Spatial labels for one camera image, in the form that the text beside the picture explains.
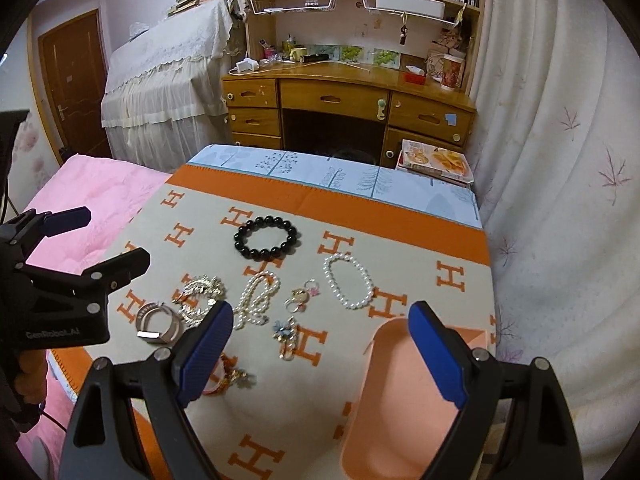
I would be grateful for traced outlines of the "pink jewelry tray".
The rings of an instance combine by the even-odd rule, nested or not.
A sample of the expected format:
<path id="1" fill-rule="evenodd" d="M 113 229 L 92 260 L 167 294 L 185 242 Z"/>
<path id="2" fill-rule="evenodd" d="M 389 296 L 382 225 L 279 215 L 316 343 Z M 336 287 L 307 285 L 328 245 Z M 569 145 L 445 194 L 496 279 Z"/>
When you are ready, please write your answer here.
<path id="1" fill-rule="evenodd" d="M 405 318 L 375 332 L 341 454 L 351 479 L 419 479 L 444 442 L 456 406 L 440 394 Z"/>

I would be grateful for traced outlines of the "pink bed sheet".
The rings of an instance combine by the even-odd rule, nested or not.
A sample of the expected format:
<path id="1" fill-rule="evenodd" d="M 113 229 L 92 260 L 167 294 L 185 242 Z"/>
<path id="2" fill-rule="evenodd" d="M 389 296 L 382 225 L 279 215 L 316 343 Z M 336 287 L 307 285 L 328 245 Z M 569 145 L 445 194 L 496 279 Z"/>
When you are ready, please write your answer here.
<path id="1" fill-rule="evenodd" d="M 91 222 L 85 228 L 43 240 L 28 262 L 73 274 L 93 266 L 168 178 L 168 174 L 131 162 L 71 157 L 28 206 L 39 212 L 86 206 Z M 55 479 L 64 429 L 92 359 L 85 351 L 68 348 L 49 351 L 47 361 L 46 414 L 20 437 L 17 446 L 39 477 Z"/>

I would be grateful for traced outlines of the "food picture box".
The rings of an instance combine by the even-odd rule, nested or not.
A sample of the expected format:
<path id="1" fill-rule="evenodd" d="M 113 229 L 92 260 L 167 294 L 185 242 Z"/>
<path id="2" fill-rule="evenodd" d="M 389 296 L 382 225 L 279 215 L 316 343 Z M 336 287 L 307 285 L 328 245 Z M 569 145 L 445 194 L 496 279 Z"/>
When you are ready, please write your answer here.
<path id="1" fill-rule="evenodd" d="M 396 168 L 467 188 L 474 183 L 471 166 L 463 154 L 418 141 L 401 142 Z"/>

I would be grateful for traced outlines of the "brown wooden door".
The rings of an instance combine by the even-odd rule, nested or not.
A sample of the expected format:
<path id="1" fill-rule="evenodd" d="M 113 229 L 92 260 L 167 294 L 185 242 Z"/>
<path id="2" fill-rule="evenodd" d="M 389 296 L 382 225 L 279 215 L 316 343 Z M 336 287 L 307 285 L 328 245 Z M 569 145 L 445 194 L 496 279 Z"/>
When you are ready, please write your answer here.
<path id="1" fill-rule="evenodd" d="M 106 85 L 99 12 L 92 10 L 38 37 L 44 90 L 66 155 L 111 157 L 102 127 Z"/>

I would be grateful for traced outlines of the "white storage bin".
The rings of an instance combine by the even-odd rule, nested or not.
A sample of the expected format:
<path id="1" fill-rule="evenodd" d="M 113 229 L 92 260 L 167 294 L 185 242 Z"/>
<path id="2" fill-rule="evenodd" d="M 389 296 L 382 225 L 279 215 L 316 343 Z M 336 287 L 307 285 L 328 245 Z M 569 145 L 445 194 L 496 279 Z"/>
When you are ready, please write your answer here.
<path id="1" fill-rule="evenodd" d="M 378 9 L 443 18 L 445 5 L 437 0 L 375 0 Z"/>

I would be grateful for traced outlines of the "red tissue box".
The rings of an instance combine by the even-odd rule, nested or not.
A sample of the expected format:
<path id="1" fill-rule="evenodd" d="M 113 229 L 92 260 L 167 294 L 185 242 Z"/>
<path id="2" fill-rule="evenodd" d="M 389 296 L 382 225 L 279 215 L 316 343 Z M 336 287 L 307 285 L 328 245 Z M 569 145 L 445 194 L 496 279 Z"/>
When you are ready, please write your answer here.
<path id="1" fill-rule="evenodd" d="M 402 73 L 404 81 L 408 84 L 418 84 L 424 86 L 426 83 L 426 75 L 424 69 L 414 65 L 407 65 L 405 71 Z"/>

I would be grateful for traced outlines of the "white power adapter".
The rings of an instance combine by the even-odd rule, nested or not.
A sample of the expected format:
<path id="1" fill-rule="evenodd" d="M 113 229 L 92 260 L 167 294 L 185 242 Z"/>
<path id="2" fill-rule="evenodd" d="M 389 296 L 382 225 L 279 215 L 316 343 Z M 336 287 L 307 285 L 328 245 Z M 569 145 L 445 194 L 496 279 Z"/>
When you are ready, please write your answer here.
<path id="1" fill-rule="evenodd" d="M 259 62 L 252 58 L 243 58 L 242 61 L 236 63 L 235 69 L 238 74 L 253 73 L 259 70 L 260 66 Z"/>

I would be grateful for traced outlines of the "light blue leaf sheet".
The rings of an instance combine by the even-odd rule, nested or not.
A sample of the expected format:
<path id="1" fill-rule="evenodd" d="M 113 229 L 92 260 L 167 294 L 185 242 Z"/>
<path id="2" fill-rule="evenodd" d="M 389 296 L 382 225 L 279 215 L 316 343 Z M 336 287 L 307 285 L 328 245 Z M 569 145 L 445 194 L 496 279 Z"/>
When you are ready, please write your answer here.
<path id="1" fill-rule="evenodd" d="M 370 198 L 470 228 L 482 226 L 471 190 L 423 174 L 335 157 L 222 144 L 206 146 L 189 162 Z"/>

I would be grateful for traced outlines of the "orange H pattern blanket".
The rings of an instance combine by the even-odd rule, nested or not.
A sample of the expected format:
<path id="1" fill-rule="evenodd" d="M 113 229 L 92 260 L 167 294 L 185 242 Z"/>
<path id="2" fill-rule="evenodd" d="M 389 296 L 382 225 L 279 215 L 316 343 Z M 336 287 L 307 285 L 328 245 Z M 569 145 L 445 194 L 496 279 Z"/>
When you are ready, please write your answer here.
<path id="1" fill-rule="evenodd" d="M 191 278 L 220 278 L 230 304 L 262 271 L 280 282 L 270 324 L 296 318 L 290 360 L 270 324 L 246 324 L 226 353 L 250 388 L 202 396 L 186 414 L 226 479 L 338 479 L 370 341 L 418 300 L 447 325 L 492 344 L 495 322 L 482 228 L 370 198 L 229 170 L 186 165 L 122 229 L 110 255 L 141 247 L 148 272 L 111 296 L 111 338 L 92 360 L 145 359 L 134 330 L 150 301 L 172 304 Z"/>

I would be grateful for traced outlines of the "wooden desk with drawers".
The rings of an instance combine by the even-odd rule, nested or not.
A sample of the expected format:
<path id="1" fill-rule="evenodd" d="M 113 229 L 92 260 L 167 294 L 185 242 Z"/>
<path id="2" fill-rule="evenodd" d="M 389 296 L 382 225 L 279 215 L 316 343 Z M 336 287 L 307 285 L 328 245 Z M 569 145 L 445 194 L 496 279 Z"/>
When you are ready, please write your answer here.
<path id="1" fill-rule="evenodd" d="M 405 140 L 462 151 L 476 115 L 468 96 L 436 82 L 331 61 L 227 75 L 222 88 L 235 144 L 387 168 Z"/>

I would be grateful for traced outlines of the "lace covered piano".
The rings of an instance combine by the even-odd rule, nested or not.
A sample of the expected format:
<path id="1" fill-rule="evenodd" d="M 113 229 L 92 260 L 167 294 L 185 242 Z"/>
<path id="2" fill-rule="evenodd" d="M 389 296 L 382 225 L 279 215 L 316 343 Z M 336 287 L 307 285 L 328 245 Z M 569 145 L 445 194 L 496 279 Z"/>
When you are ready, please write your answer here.
<path id="1" fill-rule="evenodd" d="M 110 58 L 101 124 L 116 159 L 171 172 L 209 144 L 229 144 L 222 78 L 245 53 L 228 0 L 166 18 Z"/>

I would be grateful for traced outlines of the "wooden bookshelf hutch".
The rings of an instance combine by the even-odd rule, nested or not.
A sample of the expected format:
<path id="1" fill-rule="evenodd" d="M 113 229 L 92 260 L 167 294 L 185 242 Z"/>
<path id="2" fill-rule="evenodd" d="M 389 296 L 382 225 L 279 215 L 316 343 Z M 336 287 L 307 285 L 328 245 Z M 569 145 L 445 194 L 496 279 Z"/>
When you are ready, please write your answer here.
<path id="1" fill-rule="evenodd" d="M 436 49 L 453 48 L 465 60 L 459 87 L 470 92 L 487 0 L 437 1 L 443 18 L 378 9 L 375 0 L 247 0 L 247 53 L 268 58 L 288 39 L 358 48 L 368 62 L 378 51 L 428 60 Z"/>

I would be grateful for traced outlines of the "paper cup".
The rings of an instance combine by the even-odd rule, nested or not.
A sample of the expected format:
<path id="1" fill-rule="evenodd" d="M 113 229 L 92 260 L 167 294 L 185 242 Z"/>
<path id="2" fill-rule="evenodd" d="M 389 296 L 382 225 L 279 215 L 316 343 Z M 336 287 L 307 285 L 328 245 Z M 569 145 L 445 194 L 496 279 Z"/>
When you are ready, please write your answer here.
<path id="1" fill-rule="evenodd" d="M 442 58 L 442 79 L 440 84 L 447 90 L 457 89 L 463 78 L 465 60 L 451 54 Z"/>

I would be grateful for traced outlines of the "silver bangle watch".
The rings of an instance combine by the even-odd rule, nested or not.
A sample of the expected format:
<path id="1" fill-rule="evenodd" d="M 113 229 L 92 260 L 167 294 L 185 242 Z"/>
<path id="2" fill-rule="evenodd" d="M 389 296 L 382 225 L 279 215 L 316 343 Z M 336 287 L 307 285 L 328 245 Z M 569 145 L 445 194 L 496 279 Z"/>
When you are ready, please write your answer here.
<path id="1" fill-rule="evenodd" d="M 171 346 L 182 333 L 180 316 L 163 302 L 144 304 L 134 320 L 139 339 L 148 344 Z"/>

